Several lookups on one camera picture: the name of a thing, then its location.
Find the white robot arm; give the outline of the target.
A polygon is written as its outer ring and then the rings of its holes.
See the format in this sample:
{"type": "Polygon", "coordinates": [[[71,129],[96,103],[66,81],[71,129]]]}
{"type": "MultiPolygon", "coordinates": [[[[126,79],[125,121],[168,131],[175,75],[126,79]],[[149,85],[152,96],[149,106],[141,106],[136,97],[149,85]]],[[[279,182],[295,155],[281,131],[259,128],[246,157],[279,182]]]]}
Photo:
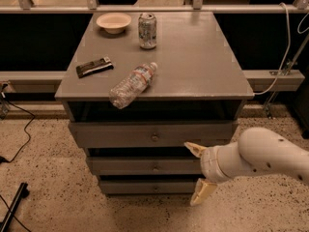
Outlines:
{"type": "Polygon", "coordinates": [[[203,203],[219,184],[241,176],[283,174],[309,184],[309,152],[272,130],[250,128],[226,145],[184,146],[200,160],[204,175],[196,182],[191,206],[203,203]]]}

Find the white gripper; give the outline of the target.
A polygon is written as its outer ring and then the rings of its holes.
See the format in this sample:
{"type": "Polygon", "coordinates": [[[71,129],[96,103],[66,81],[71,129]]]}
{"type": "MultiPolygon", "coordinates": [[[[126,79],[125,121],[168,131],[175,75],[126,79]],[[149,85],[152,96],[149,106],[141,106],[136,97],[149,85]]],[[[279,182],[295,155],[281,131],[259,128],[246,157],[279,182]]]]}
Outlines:
{"type": "Polygon", "coordinates": [[[190,205],[202,204],[217,188],[217,184],[224,183],[229,177],[223,172],[219,165],[219,150],[221,146],[208,147],[192,142],[185,142],[184,146],[196,158],[200,158],[200,165],[203,175],[209,180],[199,178],[190,205]]]}

